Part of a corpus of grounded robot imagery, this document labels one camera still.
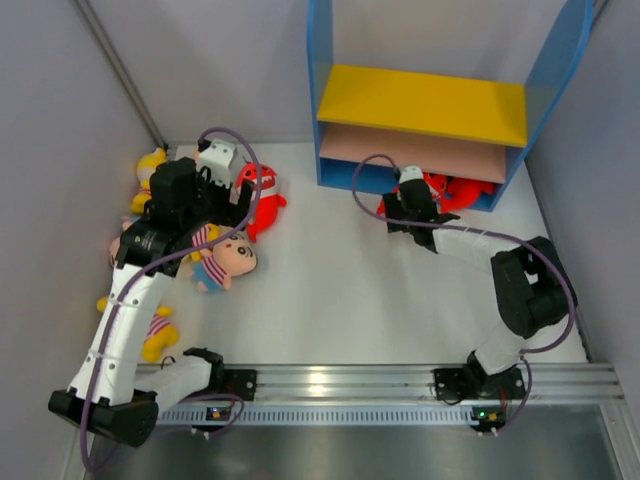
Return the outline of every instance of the blue shelf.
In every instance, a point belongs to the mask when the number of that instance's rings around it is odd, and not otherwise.
[[[356,164],[320,157],[325,124],[317,120],[333,66],[333,18],[331,0],[310,0],[307,18],[307,60],[311,91],[311,113],[319,185],[351,189]],[[587,45],[593,21],[593,0],[567,0],[525,82],[528,143],[524,148],[507,147],[507,179],[493,195],[483,194],[472,208],[492,211],[522,165],[531,147],[575,74]],[[377,150],[373,153],[385,153]],[[389,192],[395,181],[389,168],[367,166],[357,188],[368,193]]]

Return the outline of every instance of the white table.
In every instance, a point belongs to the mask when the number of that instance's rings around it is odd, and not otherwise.
[[[202,346],[248,364],[461,363],[500,322],[488,275],[406,234],[387,234],[350,192],[318,187],[311,144],[254,148],[280,175],[289,205],[259,238],[257,269],[229,292],[203,295],[178,275],[166,303],[182,338],[168,353]],[[181,147],[178,158],[192,151]],[[362,197],[373,209],[380,198]],[[461,216],[525,239],[546,235],[525,168],[493,213]],[[530,345],[549,343],[564,325]],[[574,329],[559,348],[530,359],[585,362],[586,355]]]

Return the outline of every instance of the yellow plush duck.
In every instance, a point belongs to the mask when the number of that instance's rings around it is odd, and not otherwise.
[[[107,308],[107,297],[102,297],[96,305],[98,311],[104,312]],[[178,329],[167,320],[173,315],[171,307],[159,307],[156,310],[149,331],[142,346],[142,358],[147,363],[156,363],[162,357],[166,347],[171,347],[180,340]]]
[[[156,148],[153,153],[145,155],[140,159],[138,167],[136,168],[136,175],[140,182],[140,189],[131,202],[131,213],[136,215],[142,215],[142,213],[144,213],[144,204],[151,198],[149,179],[156,171],[156,168],[158,168],[158,165],[161,165],[166,161],[167,153],[161,148]]]

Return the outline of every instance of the pink shelf board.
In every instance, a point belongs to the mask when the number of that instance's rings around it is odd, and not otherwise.
[[[418,165],[431,173],[495,183],[506,181],[506,149],[500,145],[326,124],[321,157],[360,162],[373,153],[385,153],[398,165]],[[384,159],[370,163],[388,166]]]

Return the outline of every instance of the white backdrop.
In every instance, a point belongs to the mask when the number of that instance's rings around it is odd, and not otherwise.
[[[165,138],[311,137],[308,0],[92,0]],[[523,82],[564,0],[334,0],[336,62]]]

